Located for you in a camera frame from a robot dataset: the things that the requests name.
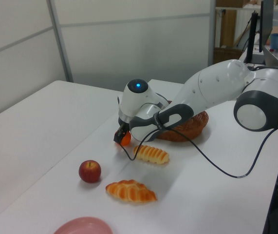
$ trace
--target orange ball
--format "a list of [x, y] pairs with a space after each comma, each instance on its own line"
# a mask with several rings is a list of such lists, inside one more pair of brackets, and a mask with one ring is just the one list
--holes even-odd
[[127, 132], [126, 135], [124, 136], [124, 138], [121, 140], [121, 145], [122, 146], [126, 146], [130, 143], [131, 141], [131, 133]]

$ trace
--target computer monitor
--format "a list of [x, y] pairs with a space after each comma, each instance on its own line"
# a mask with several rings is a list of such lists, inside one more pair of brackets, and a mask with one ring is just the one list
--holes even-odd
[[[259, 52], [262, 52], [262, 47], [265, 46], [273, 29], [273, 10], [274, 0], [262, 0], [260, 9]], [[257, 22], [258, 14], [254, 12], [251, 15], [247, 55], [244, 62], [265, 64], [264, 55], [253, 54]]]

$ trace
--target pink plate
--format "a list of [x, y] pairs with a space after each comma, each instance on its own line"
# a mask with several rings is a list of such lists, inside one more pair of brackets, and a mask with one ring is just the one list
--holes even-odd
[[95, 217], [73, 219], [61, 226], [55, 234], [113, 234], [109, 225]]

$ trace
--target blue cup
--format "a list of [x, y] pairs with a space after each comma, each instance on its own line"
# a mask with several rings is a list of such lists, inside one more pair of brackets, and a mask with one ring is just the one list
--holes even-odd
[[278, 33], [272, 33], [270, 35], [270, 39], [271, 39], [270, 48], [274, 50], [278, 49]]

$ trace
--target shelf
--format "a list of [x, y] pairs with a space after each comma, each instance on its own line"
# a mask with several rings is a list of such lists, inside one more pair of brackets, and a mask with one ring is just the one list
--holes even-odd
[[[247, 4], [243, 8], [238, 7], [216, 7], [217, 10], [260, 10], [260, 5]], [[278, 6], [274, 6], [274, 11], [278, 11]]]

